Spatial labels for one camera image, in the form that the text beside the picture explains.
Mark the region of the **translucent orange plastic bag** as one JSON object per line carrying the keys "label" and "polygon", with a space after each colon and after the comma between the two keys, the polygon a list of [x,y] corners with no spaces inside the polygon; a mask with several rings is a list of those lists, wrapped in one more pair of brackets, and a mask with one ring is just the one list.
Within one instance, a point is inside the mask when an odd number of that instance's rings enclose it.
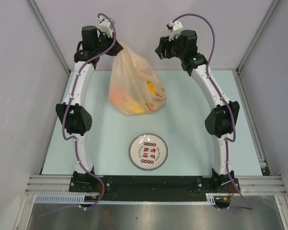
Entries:
{"label": "translucent orange plastic bag", "polygon": [[145,115],[165,106],[167,95],[153,67],[125,43],[113,60],[108,98],[124,115]]}

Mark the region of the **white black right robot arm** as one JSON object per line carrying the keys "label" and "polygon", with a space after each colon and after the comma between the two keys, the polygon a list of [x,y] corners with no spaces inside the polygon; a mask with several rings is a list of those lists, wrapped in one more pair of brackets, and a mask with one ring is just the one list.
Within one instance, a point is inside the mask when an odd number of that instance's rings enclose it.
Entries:
{"label": "white black right robot arm", "polygon": [[160,59],[178,58],[182,69],[199,85],[210,107],[204,125],[213,137],[214,166],[207,182],[204,179],[197,181],[197,191],[232,192],[238,182],[231,167],[229,144],[235,141],[240,105],[220,90],[207,59],[198,52],[196,42],[195,31],[183,30],[177,35],[161,37],[155,52]]}

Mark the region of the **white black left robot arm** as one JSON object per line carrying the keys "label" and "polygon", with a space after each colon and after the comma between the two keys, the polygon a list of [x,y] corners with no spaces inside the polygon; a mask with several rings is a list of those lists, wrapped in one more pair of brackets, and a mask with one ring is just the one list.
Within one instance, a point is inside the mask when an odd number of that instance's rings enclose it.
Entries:
{"label": "white black left robot arm", "polygon": [[88,83],[95,72],[102,55],[116,56],[122,46],[116,40],[115,29],[103,26],[85,26],[82,39],[74,54],[74,73],[70,89],[55,111],[61,122],[64,140],[72,142],[75,169],[71,187],[80,185],[85,191],[92,191],[100,180],[94,174],[92,160],[85,147],[85,135],[91,129],[93,119],[85,108]]}

